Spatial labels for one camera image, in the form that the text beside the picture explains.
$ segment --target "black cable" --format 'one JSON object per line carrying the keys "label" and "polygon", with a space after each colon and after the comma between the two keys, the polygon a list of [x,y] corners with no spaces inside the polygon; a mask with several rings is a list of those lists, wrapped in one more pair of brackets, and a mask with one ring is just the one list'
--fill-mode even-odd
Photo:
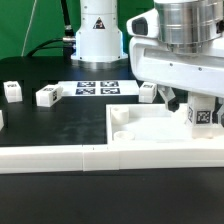
{"label": "black cable", "polygon": [[63,46],[52,46],[52,47],[40,47],[40,48],[35,48],[32,51],[30,51],[26,56],[27,57],[32,57],[37,51],[39,50],[47,50],[47,49],[59,49],[59,48],[64,48]]}
{"label": "black cable", "polygon": [[61,7],[65,23],[65,36],[74,36],[74,31],[71,26],[66,0],[61,0]]}
{"label": "black cable", "polygon": [[52,39],[52,40],[48,40],[40,45],[38,45],[36,48],[34,48],[33,50],[31,50],[27,55],[26,57],[32,57],[33,54],[38,51],[38,50],[41,50],[41,49],[47,49],[47,48],[44,48],[44,46],[48,45],[48,44],[52,44],[52,43],[55,43],[55,42],[62,42],[63,39],[62,38],[55,38],[55,39]]}

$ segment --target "metal cylinder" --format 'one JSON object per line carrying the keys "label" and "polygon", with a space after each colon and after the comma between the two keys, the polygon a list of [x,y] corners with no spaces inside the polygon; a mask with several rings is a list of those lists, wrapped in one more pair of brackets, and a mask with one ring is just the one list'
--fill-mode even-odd
{"label": "metal cylinder", "polygon": [[155,8],[159,14],[159,40],[171,50],[181,46],[179,49],[191,53],[191,48],[197,51],[200,43],[220,36],[217,23],[223,20],[223,0],[155,3]]}

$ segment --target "robot logo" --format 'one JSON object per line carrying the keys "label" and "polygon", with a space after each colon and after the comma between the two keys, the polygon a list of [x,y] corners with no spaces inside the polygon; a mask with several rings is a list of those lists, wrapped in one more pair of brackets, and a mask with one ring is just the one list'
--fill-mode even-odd
{"label": "robot logo", "polygon": [[99,17],[93,27],[93,29],[105,29],[105,26],[103,24],[103,21],[101,20],[101,18]]}

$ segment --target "white cube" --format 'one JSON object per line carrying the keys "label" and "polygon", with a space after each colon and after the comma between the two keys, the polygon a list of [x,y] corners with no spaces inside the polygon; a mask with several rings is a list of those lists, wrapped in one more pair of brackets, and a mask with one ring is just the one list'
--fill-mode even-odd
{"label": "white cube", "polygon": [[188,93],[187,125],[193,138],[212,138],[215,97]]}
{"label": "white cube", "polygon": [[63,88],[59,85],[47,85],[36,92],[37,106],[51,107],[61,99]]}
{"label": "white cube", "polygon": [[157,84],[144,82],[139,89],[139,102],[152,103],[157,94]]}
{"label": "white cube", "polygon": [[20,102],[23,100],[21,87],[17,81],[8,81],[3,84],[8,103]]}

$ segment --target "green backdrop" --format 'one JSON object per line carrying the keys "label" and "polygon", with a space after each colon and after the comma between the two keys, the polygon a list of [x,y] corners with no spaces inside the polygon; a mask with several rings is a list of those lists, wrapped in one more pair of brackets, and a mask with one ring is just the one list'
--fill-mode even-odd
{"label": "green backdrop", "polygon": [[[34,0],[0,0],[0,59],[21,56]],[[74,31],[80,27],[80,0],[67,0]],[[124,51],[128,52],[130,36],[126,21],[153,7],[152,0],[118,0],[118,27],[124,34]],[[61,38],[64,21],[60,0],[37,0],[25,55],[44,41]],[[62,50],[44,50],[36,55],[62,55]]]}

